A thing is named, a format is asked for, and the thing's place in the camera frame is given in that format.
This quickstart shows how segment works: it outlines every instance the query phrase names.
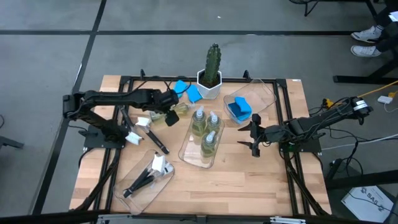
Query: cactus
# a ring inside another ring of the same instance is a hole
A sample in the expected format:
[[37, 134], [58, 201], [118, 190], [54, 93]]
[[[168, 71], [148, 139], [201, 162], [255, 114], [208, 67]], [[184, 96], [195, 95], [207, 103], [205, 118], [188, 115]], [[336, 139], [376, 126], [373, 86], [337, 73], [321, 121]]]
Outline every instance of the cactus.
[[218, 69], [221, 61], [221, 50], [218, 44], [213, 44], [207, 52], [205, 74], [201, 78], [201, 84], [207, 88], [213, 88], [220, 82]]

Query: person's foot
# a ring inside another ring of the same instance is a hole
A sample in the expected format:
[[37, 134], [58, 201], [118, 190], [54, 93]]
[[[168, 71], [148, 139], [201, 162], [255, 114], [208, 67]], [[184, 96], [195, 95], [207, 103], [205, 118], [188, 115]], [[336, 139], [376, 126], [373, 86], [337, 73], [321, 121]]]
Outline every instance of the person's foot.
[[382, 31], [381, 26], [377, 26], [377, 27], [372, 26], [369, 29], [361, 31], [361, 32], [353, 32], [351, 34], [351, 36], [352, 36], [352, 38], [359, 40], [359, 41], [363, 41], [363, 42], [367, 42], [367, 43], [376, 43], [376, 41], [381, 36], [381, 31]]
[[358, 57], [377, 57], [381, 54], [380, 51], [376, 49], [376, 46], [363, 47], [363, 46], [352, 46], [351, 53]]

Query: bottle cap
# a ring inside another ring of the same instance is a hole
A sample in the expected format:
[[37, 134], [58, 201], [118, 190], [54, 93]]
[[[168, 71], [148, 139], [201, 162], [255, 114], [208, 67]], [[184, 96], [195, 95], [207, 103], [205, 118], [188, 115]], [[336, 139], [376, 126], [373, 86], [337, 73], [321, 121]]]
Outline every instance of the bottle cap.
[[203, 116], [203, 109], [204, 106], [200, 106], [200, 108], [197, 110], [197, 118], [201, 118]]
[[217, 121], [218, 121], [218, 117], [217, 117], [217, 115], [214, 113], [214, 112], [210, 112], [210, 114], [211, 114], [211, 122], [213, 123], [213, 124], [216, 124], [217, 123]]
[[195, 107], [196, 107], [195, 103], [188, 104], [188, 108], [190, 108], [190, 109], [195, 108]]
[[212, 143], [215, 134], [216, 134], [215, 131], [211, 131], [211, 133], [209, 135], [207, 135], [207, 137], [206, 137], [206, 142], [207, 143]]

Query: wooden tabletop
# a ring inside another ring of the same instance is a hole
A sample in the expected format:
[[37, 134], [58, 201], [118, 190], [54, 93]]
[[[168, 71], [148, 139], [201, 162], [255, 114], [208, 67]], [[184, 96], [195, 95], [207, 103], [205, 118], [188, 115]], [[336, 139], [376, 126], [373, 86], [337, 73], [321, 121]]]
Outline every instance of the wooden tabletop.
[[[100, 91], [117, 91], [120, 76], [105, 75]], [[134, 88], [141, 82], [134, 82]], [[205, 110], [221, 113], [225, 128], [218, 147], [215, 163], [210, 169], [187, 164], [178, 158], [192, 112], [180, 117], [172, 127], [165, 124], [151, 126], [153, 133], [166, 145], [170, 154], [167, 160], [175, 167], [175, 175], [165, 189], [144, 210], [144, 213], [182, 213], [209, 215], [291, 215], [292, 209], [287, 185], [284, 161], [280, 158], [278, 145], [259, 146], [261, 157], [252, 157], [251, 151], [236, 141], [252, 141], [249, 132], [239, 132], [238, 126], [229, 120], [223, 111], [223, 98], [238, 90], [245, 83], [223, 83], [221, 92], [215, 100], [200, 100], [197, 105], [204, 105]], [[307, 102], [300, 80], [287, 80], [290, 104], [293, 117], [308, 116]], [[159, 88], [166, 90], [163, 82], [147, 82], [142, 88]], [[282, 89], [279, 89], [284, 120], [287, 119], [284, 108]], [[180, 102], [188, 103], [186, 94]], [[113, 106], [97, 106], [95, 112], [106, 119], [111, 119]], [[148, 112], [130, 107], [132, 118], [147, 116]], [[262, 113], [261, 126], [278, 124], [276, 106], [270, 105]], [[139, 146], [126, 144], [121, 151], [117, 174], [119, 182], [134, 167], [149, 149], [159, 148], [144, 133], [145, 140]], [[305, 183], [315, 200], [327, 212], [331, 212], [323, 181], [320, 163], [311, 153], [300, 153]], [[81, 162], [80, 170], [72, 195], [70, 208], [79, 206], [93, 190], [100, 176], [104, 149], [94, 149]], [[108, 185], [104, 187], [100, 208], [104, 208]], [[296, 186], [299, 211], [302, 211], [300, 191]], [[126, 213], [124, 206], [114, 197], [112, 212]]]

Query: blue sponge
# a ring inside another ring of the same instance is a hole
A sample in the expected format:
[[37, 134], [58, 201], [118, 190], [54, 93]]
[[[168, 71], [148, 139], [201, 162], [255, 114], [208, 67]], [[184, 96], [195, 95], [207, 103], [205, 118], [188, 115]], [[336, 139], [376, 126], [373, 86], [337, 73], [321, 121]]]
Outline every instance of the blue sponge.
[[189, 101], [191, 101], [192, 103], [202, 99], [201, 94], [199, 93], [198, 88], [195, 85], [191, 85], [190, 88], [187, 89], [187, 94]]
[[240, 107], [242, 113], [251, 113], [251, 107], [243, 97], [235, 97], [235, 103]]
[[187, 87], [187, 84], [185, 84], [183, 81], [181, 81], [181, 80], [179, 80], [179, 81], [177, 81], [176, 83], [175, 83], [175, 86], [174, 86], [174, 91], [176, 92], [176, 93], [180, 93], [180, 94], [178, 94], [178, 97], [179, 98], [181, 98], [181, 96], [182, 96], [182, 91], [184, 91], [185, 90], [185, 88]]
[[248, 119], [251, 115], [251, 113], [242, 113], [241, 108], [237, 103], [230, 103], [228, 105], [229, 109], [231, 110], [232, 114], [235, 115], [235, 117], [240, 120], [244, 121], [245, 119]]

